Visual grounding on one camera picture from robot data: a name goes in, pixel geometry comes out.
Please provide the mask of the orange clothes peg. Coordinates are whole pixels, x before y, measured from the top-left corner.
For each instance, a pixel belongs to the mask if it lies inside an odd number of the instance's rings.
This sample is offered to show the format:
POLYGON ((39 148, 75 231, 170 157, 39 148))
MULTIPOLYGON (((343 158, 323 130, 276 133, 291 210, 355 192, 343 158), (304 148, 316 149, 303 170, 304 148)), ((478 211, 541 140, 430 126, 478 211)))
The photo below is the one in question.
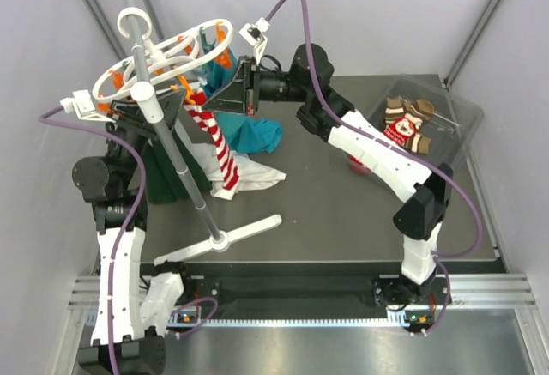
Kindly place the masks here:
POLYGON ((208 100, 200 82, 176 83, 172 84, 170 89, 172 91, 183 91, 185 104, 202 106, 208 100))

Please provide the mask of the orange peg on teal cloth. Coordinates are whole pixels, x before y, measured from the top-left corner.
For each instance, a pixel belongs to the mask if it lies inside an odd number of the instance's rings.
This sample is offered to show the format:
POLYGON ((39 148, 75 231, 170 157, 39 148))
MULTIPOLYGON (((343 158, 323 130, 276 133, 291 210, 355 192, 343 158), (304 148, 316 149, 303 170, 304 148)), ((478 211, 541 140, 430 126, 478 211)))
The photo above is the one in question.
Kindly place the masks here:
POLYGON ((214 61, 221 67, 229 70, 234 67, 235 60, 231 50, 224 50, 214 61))

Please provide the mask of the white round clip hanger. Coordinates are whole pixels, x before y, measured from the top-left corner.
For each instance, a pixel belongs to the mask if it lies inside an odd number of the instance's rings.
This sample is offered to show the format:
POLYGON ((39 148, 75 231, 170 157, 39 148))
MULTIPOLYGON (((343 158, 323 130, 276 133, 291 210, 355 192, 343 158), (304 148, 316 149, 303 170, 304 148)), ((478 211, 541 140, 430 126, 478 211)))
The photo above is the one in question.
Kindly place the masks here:
MULTIPOLYGON (((181 76, 213 61, 228 50, 234 37, 234 27, 229 20, 213 19, 165 39, 158 44, 153 44, 150 39, 152 33, 150 16, 137 7, 126 7, 119 12, 117 18, 118 32, 125 38, 129 38, 129 32, 123 22, 126 17, 131 15, 143 19, 146 23, 146 31, 142 38, 145 45, 145 64, 148 67, 148 73, 152 76, 151 83, 153 85, 181 76), (225 38, 214 49, 200 56, 198 54, 202 48, 200 32, 211 27, 220 27, 225 32, 225 38)), ((98 102, 103 103, 110 103, 129 96, 130 88, 137 82, 137 77, 131 74, 134 71, 136 71, 136 67, 132 56, 117 62, 108 68, 95 82, 92 88, 92 96, 98 102), (112 76, 113 72, 120 70, 123 71, 123 86, 117 89, 115 93, 106 95, 101 91, 103 84, 112 76)))

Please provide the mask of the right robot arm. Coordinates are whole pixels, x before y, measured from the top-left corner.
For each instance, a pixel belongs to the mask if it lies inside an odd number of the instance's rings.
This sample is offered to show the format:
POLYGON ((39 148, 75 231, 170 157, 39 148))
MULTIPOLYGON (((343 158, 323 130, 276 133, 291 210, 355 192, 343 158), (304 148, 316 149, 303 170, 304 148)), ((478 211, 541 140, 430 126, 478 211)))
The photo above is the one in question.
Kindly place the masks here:
POLYGON ((296 116, 312 135, 366 166, 402 206, 393 217, 403 236, 399 279, 377 292, 383 305, 411 305, 426 298, 438 270, 438 235, 449 206, 453 171, 417 157, 422 148, 417 124, 431 117, 424 101, 389 100, 392 118, 385 131, 371 124, 331 86, 334 66, 316 44, 300 45, 287 71, 264 70, 240 57, 230 80, 206 101, 209 111, 252 115, 260 102, 298 102, 296 116))

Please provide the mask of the near grey stand pole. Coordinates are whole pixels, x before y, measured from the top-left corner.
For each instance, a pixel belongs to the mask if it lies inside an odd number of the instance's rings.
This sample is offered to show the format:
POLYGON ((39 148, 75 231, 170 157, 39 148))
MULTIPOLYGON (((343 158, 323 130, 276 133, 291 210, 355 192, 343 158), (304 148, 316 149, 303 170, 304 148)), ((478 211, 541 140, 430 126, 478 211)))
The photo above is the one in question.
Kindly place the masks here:
POLYGON ((150 82, 145 58, 145 44, 137 17, 135 15, 128 15, 127 22, 137 79, 137 82, 130 89, 130 96, 140 107, 147 122, 153 126, 157 137, 174 166, 179 180, 188 191, 195 209, 201 216, 214 242, 220 243, 222 241, 220 229, 216 225, 214 217, 209 212, 207 204, 192 177, 184 157, 180 154, 177 144, 172 138, 172 134, 164 119, 164 113, 157 100, 154 86, 150 82))

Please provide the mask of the near white stand foot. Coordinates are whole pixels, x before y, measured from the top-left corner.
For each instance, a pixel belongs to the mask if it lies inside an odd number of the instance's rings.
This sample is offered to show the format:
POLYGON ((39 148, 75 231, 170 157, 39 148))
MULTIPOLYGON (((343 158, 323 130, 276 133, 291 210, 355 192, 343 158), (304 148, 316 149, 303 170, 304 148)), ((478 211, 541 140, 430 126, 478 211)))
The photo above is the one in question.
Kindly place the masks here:
POLYGON ((192 258, 200 257, 211 251, 224 252, 229 249, 231 244, 251 238, 260 233, 265 233, 278 227, 281 223, 282 217, 279 214, 275 214, 229 232, 220 231, 219 239, 210 236, 208 239, 196 244, 189 245, 177 251, 156 257, 154 259, 154 265, 159 266, 168 262, 185 262, 191 260, 192 258))

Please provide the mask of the clear plastic bin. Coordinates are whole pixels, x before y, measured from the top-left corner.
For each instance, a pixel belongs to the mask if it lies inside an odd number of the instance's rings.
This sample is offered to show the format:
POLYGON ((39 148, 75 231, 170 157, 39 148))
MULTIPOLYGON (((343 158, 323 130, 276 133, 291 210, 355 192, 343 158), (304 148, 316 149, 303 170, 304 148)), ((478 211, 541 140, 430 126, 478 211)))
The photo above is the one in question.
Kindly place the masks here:
POLYGON ((337 76, 334 87, 379 131, 384 129, 388 97, 430 101, 434 116, 421 133, 431 138, 431 147, 423 159, 435 166, 451 166, 456 183, 465 191, 472 188, 467 159, 470 142, 484 117, 479 106, 443 89, 436 75, 337 76))

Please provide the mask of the teal blue cloth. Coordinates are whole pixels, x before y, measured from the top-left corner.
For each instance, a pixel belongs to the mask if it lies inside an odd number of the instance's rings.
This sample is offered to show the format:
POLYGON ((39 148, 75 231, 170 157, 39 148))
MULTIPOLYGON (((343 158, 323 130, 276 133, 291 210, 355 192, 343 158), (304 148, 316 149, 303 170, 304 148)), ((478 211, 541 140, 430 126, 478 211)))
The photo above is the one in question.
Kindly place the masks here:
MULTIPOLYGON (((237 58, 228 52, 232 67, 227 69, 215 61, 210 62, 211 72, 207 83, 202 87, 209 98, 227 84, 236 70, 237 58)), ((279 122, 265 118, 250 118, 244 115, 216 112, 215 118, 221 127, 231 150, 239 154, 272 153, 279 146, 283 129, 279 122)))

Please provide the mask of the brown striped sock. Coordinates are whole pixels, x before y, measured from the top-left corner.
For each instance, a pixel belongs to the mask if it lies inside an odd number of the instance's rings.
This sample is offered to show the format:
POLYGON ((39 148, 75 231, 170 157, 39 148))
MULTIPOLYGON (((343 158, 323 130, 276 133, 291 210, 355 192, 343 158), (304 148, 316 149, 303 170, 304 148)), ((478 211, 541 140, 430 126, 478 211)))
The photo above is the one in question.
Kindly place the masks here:
POLYGON ((424 136, 421 129, 432 119, 434 112, 433 104, 426 99, 411 101, 387 97, 383 134, 409 152, 427 155, 431 138, 424 136))

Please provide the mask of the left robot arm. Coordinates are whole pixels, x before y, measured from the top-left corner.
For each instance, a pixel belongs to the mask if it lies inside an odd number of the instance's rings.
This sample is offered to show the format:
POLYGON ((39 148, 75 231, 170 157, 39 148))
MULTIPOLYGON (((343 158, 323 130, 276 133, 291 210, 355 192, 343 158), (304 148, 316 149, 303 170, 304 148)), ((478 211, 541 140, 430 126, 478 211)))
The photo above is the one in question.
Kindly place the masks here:
POLYGON ((81 120, 105 123, 101 156, 82 158, 72 179, 92 206, 100 247, 100 290, 90 345, 78 353, 88 374, 161 374, 166 367, 166 327, 176 303, 189 301, 195 284, 181 263, 154 268, 142 289, 142 247, 146 238, 146 185, 131 188, 134 175, 146 178, 143 154, 149 135, 127 125, 122 115, 101 107, 88 90, 63 103, 81 120))

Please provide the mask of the dark green cloth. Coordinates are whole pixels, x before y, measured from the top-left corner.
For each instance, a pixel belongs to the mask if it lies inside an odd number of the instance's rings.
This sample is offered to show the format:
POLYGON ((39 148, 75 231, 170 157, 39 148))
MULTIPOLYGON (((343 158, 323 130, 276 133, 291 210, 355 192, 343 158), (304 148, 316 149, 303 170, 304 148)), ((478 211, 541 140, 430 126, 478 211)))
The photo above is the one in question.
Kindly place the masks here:
MULTIPOLYGON (((212 184, 206 173, 198 164, 191 152, 184 146, 177 134, 172 135, 180 154, 183 156, 190 173, 200 192, 212 190, 212 184)), ((177 200, 188 200, 190 195, 176 174, 162 144, 153 140, 147 144, 142 152, 142 159, 146 168, 147 199, 152 204, 169 204, 177 200)))

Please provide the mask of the white cloth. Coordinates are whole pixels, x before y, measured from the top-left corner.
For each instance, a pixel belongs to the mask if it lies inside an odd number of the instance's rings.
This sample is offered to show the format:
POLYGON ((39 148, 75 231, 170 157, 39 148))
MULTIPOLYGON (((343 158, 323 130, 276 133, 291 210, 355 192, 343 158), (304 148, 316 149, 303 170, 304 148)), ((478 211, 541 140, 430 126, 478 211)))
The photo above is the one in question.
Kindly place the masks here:
POLYGON ((278 169, 251 160, 247 154, 231 152, 231 163, 237 170, 236 182, 232 182, 232 177, 224 180, 213 144, 193 143, 180 122, 176 123, 175 133, 206 175, 211 184, 209 193, 212 197, 232 200, 239 192, 266 190, 287 177, 278 169))

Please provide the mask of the aluminium frame rail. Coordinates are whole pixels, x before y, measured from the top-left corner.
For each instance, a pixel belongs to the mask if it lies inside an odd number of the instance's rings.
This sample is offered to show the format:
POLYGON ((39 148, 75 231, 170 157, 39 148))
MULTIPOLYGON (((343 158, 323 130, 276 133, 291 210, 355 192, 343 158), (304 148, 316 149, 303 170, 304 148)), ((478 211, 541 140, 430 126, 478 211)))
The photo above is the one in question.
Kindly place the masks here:
POLYGON ((394 275, 355 276, 225 276, 198 278, 182 302, 204 300, 187 307, 169 322, 190 327, 209 312, 209 325, 217 327, 381 326, 405 327, 445 309, 499 311, 536 306, 523 275, 439 275, 423 295, 401 287, 394 275))

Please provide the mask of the teal green clothes peg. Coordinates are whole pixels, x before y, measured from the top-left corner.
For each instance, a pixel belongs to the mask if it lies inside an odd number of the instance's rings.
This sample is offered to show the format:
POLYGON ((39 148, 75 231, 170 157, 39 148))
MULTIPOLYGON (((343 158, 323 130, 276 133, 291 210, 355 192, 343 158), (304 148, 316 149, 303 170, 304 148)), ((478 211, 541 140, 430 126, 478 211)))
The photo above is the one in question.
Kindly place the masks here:
POLYGON ((211 86, 211 71, 207 65, 202 65, 194 68, 192 70, 192 74, 196 77, 196 79, 203 87, 207 88, 211 86))

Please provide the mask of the red white striped sock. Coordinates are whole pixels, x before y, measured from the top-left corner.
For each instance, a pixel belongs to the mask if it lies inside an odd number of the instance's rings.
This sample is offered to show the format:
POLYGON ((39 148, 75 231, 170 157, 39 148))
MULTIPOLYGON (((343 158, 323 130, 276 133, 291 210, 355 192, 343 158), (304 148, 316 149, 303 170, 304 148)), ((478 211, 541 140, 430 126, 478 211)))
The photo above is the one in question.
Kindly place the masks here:
POLYGON ((222 176, 222 195, 229 198, 236 192, 240 181, 238 164, 232 156, 226 138, 220 128, 214 114, 205 111, 202 106, 184 103, 184 109, 196 122, 202 131, 207 132, 214 144, 215 158, 222 176))

